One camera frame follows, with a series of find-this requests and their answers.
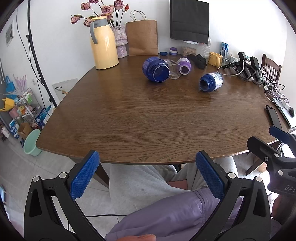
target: smartphone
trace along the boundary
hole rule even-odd
[[[276,113],[276,110],[269,105],[266,105],[265,108],[266,108],[267,113],[269,115],[271,124],[282,130],[281,123],[279,121],[279,117]]]

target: light stand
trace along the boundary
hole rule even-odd
[[[36,57],[36,53],[35,53],[35,49],[34,49],[34,45],[33,45],[33,40],[32,40],[31,26],[30,26],[30,2],[31,2],[31,0],[28,0],[28,31],[29,31],[29,34],[26,37],[29,40],[29,45],[30,45],[30,48],[31,48],[31,51],[32,51],[34,61],[35,61],[37,72],[38,72],[38,74],[40,76],[40,82],[44,86],[44,88],[46,89],[46,91],[47,91],[47,93],[49,95],[49,101],[52,102],[55,107],[57,107],[57,104],[56,104],[53,96],[51,95],[51,93],[50,93],[50,91],[49,91],[49,89],[47,87],[47,84],[46,84],[46,82],[45,82],[45,80],[43,78],[43,75],[42,75],[42,72],[41,72],[37,57]]]

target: blue bag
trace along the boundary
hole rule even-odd
[[[8,76],[5,77],[5,84],[6,84],[6,92],[13,92],[15,91],[15,85],[13,84],[13,82],[9,79]],[[14,100],[17,95],[7,95],[8,98]]]

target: chair backrest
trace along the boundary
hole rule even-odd
[[[277,65],[272,59],[267,58],[266,54],[262,55],[262,62],[261,62],[261,68],[263,66],[267,66],[268,68],[264,69],[265,75],[271,79],[273,79],[273,76],[276,77],[276,82],[279,82],[279,75],[281,74],[281,66]]]

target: gray handle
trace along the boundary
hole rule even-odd
[[[90,31],[91,31],[91,39],[93,40],[94,44],[97,44],[98,41],[97,41],[96,36],[94,34],[94,21],[91,22],[91,25],[89,27],[90,27]]]

